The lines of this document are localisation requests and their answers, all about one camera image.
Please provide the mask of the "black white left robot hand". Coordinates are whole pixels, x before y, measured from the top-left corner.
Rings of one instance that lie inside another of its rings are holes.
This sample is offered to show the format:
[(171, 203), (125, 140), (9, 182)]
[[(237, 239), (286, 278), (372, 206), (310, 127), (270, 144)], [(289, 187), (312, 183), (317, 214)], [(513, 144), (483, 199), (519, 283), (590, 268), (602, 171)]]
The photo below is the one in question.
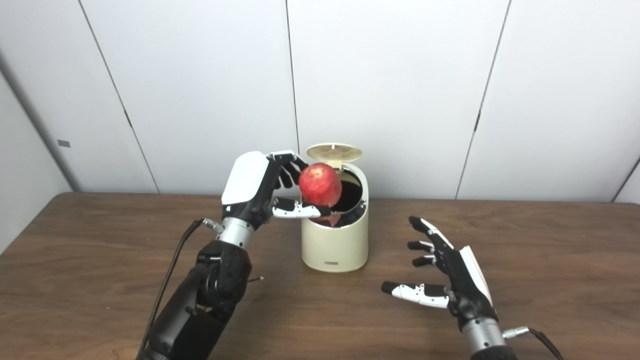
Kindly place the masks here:
[(333, 214), (329, 206), (274, 196), (278, 189), (299, 185), (301, 173), (308, 166), (293, 150), (243, 153), (235, 160), (222, 192), (222, 220), (240, 220), (258, 230), (273, 217), (329, 217)]

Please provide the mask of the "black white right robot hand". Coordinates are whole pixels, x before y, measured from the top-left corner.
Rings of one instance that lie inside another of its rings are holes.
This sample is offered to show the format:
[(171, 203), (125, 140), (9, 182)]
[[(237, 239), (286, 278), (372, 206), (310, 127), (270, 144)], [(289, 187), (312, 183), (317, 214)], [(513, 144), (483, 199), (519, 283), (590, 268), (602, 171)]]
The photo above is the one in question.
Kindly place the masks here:
[(408, 221), (414, 230), (427, 237), (427, 240), (407, 242), (410, 250), (426, 252), (413, 259), (412, 265), (439, 269), (449, 284), (384, 281), (381, 291), (418, 305), (446, 309), (457, 319), (460, 330), (480, 319), (498, 321), (489, 286), (471, 247), (455, 248), (441, 230), (424, 218), (411, 215)]

